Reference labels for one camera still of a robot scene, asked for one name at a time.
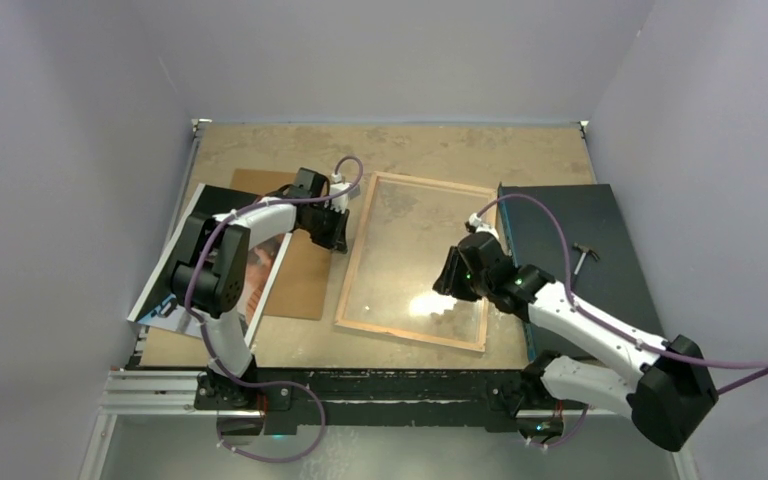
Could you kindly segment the printed photo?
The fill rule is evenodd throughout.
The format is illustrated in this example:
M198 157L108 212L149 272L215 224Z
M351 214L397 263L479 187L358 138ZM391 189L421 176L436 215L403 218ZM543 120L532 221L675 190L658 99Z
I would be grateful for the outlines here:
M201 184L128 316L200 337L197 319L229 319L222 339L250 345L296 208L276 196Z

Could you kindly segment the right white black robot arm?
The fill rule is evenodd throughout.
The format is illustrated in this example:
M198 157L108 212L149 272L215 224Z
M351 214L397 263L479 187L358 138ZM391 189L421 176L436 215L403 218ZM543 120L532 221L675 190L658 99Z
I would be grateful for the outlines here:
M470 233L451 247L433 289L462 301L486 300L596 359L591 365L542 353L521 381L533 406L558 399L609 410L630 419L652 444L678 452L719 400L695 342L667 340L600 310L589 312L588 302L549 273L516 265L492 232Z

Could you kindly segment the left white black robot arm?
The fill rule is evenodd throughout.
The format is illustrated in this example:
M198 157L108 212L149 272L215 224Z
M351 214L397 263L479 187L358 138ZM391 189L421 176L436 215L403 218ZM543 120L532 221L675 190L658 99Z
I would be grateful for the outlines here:
M236 305L245 287L252 247L296 230L330 251L347 250L348 202L360 181L339 172L326 176L300 169L293 182L239 209L213 216L188 216L169 264L169 288L197 322L209 372L224 377L219 395L232 408L257 399L261 382L246 343Z

